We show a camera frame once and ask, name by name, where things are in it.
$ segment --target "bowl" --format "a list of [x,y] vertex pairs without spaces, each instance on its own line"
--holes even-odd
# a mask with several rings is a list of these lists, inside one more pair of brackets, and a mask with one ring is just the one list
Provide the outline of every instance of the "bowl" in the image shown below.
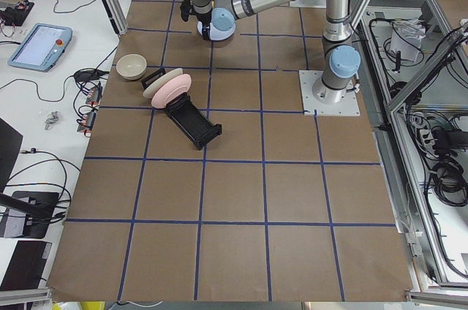
[[146,59],[140,54],[127,54],[117,61],[117,72],[126,80],[138,80],[146,71]]

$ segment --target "blue joint cap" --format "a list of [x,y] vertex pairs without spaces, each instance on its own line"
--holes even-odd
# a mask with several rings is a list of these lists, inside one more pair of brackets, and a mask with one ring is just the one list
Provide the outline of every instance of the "blue joint cap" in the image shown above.
[[225,8],[214,8],[211,12],[211,22],[220,31],[228,31],[234,26],[233,14]]
[[339,78],[351,78],[360,65],[359,52],[349,45],[340,45],[331,52],[330,68]]

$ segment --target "white cable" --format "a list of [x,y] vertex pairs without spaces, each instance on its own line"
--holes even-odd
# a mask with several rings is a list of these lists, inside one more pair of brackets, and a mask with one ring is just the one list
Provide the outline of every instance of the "white cable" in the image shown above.
[[140,304],[136,304],[136,303],[133,303],[131,301],[129,301],[130,304],[133,304],[133,305],[136,305],[136,306],[139,306],[140,308],[153,308],[155,306],[158,306],[158,305],[161,305],[162,304],[162,301],[159,301],[155,304],[152,304],[152,305],[140,305]]

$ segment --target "yellow object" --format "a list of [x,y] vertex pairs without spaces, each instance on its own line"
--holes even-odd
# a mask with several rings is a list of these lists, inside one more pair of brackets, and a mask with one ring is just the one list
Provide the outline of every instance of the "yellow object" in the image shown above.
[[82,301],[80,302],[82,310],[104,310],[104,301]]

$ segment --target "black monitor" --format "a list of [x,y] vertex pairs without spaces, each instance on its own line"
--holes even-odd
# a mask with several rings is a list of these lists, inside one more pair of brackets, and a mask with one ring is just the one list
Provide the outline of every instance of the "black monitor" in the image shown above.
[[[0,221],[0,235],[44,238],[46,222],[53,215],[59,194],[26,191],[14,192],[11,197],[3,194],[22,142],[23,136],[0,118],[0,206],[7,208]],[[12,235],[12,230],[20,230],[20,233]]]

